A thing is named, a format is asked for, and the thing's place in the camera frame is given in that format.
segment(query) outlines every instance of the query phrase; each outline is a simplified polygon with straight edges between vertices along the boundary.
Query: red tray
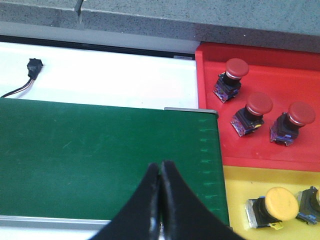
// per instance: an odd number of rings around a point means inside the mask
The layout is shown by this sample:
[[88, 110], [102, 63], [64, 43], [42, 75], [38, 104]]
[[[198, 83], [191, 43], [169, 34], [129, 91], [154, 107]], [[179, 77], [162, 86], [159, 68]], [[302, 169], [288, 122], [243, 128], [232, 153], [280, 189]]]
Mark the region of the red tray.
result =
[[[226, 61], [240, 58], [249, 64], [239, 94], [222, 103], [213, 93]], [[201, 44], [195, 52], [198, 103], [201, 109], [219, 113], [219, 134], [224, 165], [320, 172], [320, 54], [219, 43]], [[230, 124], [252, 92], [264, 92], [273, 101], [264, 125], [239, 137]], [[300, 129], [290, 146], [270, 142], [270, 126], [287, 112], [292, 102], [304, 101], [316, 112], [316, 120]]]

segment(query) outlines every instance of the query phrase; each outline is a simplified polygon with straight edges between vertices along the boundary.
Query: plastic tray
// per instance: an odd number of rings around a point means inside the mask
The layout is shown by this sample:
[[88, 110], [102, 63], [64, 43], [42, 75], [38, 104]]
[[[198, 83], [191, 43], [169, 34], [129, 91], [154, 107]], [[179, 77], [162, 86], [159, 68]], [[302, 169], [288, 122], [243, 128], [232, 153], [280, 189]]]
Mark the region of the plastic tray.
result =
[[224, 177], [230, 226], [246, 240], [319, 239], [319, 223], [308, 225], [297, 219], [284, 221], [280, 230], [250, 228], [245, 210], [248, 199], [264, 196], [273, 187], [284, 187], [294, 195], [310, 186], [319, 188], [318, 172], [224, 166]]
[[[218, 74], [228, 59], [240, 58], [249, 64], [239, 94], [222, 103], [213, 93]], [[219, 112], [222, 160], [224, 165], [320, 172], [320, 54], [204, 43], [195, 53], [199, 108]], [[245, 107], [252, 92], [264, 92], [273, 101], [265, 124], [256, 132], [239, 137], [230, 124], [232, 116]], [[270, 142], [270, 126], [287, 112], [292, 102], [313, 106], [316, 120], [300, 129], [290, 146]]]

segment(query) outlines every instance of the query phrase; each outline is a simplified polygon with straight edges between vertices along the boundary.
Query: yellow mushroom button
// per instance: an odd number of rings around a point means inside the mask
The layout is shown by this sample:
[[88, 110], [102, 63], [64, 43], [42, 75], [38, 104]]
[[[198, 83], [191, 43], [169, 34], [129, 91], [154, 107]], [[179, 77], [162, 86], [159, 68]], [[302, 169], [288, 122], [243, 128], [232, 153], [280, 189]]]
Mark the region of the yellow mushroom button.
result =
[[294, 219], [299, 212], [295, 196], [283, 187], [273, 187], [265, 195], [265, 208], [274, 218], [281, 221]]

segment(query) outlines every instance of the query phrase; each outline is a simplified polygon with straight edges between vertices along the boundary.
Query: cable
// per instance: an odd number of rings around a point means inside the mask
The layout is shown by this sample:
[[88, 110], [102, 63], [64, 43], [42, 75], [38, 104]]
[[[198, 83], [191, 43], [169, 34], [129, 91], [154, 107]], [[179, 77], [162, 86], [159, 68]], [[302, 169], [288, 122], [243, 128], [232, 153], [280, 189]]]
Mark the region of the cable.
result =
[[32, 83], [37, 79], [38, 74], [40, 73], [43, 64], [40, 59], [30, 58], [29, 63], [26, 66], [28, 68], [28, 77], [30, 78], [28, 82], [23, 85], [22, 87], [17, 88], [16, 90], [13, 90], [11, 92], [8, 92], [1, 96], [1, 98], [8, 97], [13, 94], [17, 94], [23, 90], [26, 90], [28, 87], [32, 85]]
[[17, 88], [16, 90], [10, 91], [10, 92], [2, 95], [1, 98], [8, 97], [8, 96], [10, 96], [10, 95], [19, 93], [19, 92], [27, 89], [27, 88], [31, 85], [31, 82], [32, 82], [32, 81], [33, 81], [33, 79], [30, 77], [29, 81], [28, 81], [25, 85], [23, 85], [22, 87]]

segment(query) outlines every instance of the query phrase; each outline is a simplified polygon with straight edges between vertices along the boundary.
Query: gray countertop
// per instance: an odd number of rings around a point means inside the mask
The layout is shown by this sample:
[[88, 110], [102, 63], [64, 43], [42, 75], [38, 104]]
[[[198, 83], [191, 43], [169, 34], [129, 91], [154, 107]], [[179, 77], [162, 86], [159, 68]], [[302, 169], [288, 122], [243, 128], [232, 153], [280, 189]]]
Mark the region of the gray countertop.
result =
[[320, 0], [0, 0], [0, 35], [186, 53], [201, 41], [320, 53]]

